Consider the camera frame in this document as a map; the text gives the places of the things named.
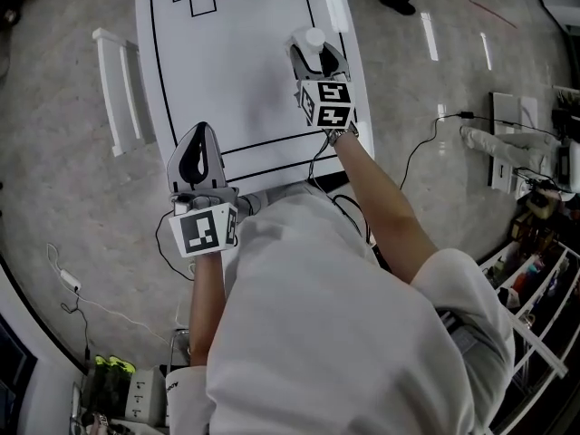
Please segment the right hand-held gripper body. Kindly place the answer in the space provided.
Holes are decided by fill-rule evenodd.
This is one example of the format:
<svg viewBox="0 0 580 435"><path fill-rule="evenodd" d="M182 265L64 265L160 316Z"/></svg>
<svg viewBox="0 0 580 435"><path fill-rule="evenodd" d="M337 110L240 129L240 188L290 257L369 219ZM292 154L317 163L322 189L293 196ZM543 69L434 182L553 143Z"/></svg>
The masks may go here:
<svg viewBox="0 0 580 435"><path fill-rule="evenodd" d="M339 73L332 78L307 80L295 74L298 106L309 127L344 130L353 121L354 87L350 79Z"/></svg>

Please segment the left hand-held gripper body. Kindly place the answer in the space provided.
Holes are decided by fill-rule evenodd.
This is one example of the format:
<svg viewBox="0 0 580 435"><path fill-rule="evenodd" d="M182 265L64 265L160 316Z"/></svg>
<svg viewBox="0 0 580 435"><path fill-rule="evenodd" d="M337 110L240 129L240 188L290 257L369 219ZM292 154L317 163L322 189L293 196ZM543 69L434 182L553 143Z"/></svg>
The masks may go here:
<svg viewBox="0 0 580 435"><path fill-rule="evenodd" d="M216 188L172 196L169 224L182 257L221 252L237 245L237 190Z"/></svg>

